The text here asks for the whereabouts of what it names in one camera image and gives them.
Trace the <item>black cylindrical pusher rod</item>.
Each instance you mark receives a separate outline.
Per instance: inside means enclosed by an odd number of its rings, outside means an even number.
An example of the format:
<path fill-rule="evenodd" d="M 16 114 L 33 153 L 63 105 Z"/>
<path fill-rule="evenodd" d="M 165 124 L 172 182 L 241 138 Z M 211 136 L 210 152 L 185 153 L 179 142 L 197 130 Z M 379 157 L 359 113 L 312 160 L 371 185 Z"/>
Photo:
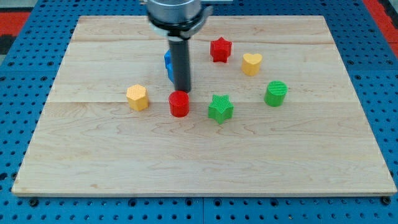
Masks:
<path fill-rule="evenodd" d="M 169 40 L 169 50 L 175 90 L 189 93 L 191 91 L 189 41 Z"/>

